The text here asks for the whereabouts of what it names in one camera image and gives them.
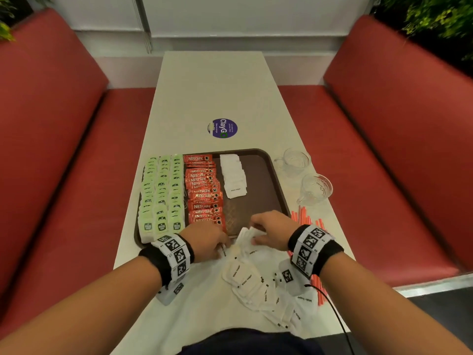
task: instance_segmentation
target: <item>red bench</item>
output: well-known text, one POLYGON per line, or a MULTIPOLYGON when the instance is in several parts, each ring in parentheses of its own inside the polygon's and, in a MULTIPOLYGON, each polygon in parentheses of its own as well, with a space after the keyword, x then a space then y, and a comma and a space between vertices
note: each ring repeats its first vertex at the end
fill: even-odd
MULTIPOLYGON (((154 95, 107 90, 51 9, 14 36, 0 42, 0 338, 113 268, 154 95)), ((392 286, 472 270, 471 80, 370 17, 325 80, 334 95, 280 91, 357 260, 392 286)))

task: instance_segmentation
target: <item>wristband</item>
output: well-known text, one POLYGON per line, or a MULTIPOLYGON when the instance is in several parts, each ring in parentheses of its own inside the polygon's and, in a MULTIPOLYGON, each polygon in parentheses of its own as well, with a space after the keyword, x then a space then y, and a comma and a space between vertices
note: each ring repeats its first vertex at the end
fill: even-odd
POLYGON ((330 233, 314 225, 297 228, 288 247, 293 252, 291 261, 307 279, 319 275, 328 258, 343 251, 330 233))
POLYGON ((163 286, 175 283, 194 262, 191 245, 177 234, 166 234, 139 252, 159 270, 163 286))

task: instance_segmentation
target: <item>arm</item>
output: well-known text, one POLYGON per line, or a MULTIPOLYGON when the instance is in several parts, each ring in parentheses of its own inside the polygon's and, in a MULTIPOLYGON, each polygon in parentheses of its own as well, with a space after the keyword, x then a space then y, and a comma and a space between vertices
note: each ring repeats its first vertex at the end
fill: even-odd
MULTIPOLYGON (((254 244, 288 250, 299 224, 273 211, 251 225, 267 232, 254 244)), ((473 353, 452 333, 344 253, 328 258, 320 278, 353 335, 370 354, 440 355, 473 353)))
MULTIPOLYGON (((194 262, 216 259, 216 246, 231 244, 212 222, 192 224, 180 235, 191 245, 194 262)), ((158 269, 138 256, 0 341, 0 354, 109 354, 161 286, 158 269)))

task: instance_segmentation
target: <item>person's right arm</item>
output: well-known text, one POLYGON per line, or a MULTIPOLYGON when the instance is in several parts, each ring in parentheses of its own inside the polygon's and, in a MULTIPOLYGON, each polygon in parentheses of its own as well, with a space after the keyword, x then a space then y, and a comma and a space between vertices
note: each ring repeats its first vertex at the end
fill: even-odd
MULTIPOLYGON (((251 226, 267 232, 254 244, 287 250, 299 224, 277 212, 255 214, 251 226)), ((458 338, 345 253, 331 256, 320 278, 364 349, 376 355, 472 355, 458 338)))

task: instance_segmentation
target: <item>floor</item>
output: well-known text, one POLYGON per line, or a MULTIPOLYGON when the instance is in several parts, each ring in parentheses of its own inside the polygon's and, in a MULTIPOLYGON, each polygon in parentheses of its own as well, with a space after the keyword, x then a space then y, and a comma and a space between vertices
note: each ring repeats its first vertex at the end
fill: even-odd
MULTIPOLYGON (((410 298, 473 350, 473 287, 410 298)), ((349 334, 355 355, 366 355, 363 347, 349 334)), ((345 335, 317 338, 325 355, 351 355, 345 335)))

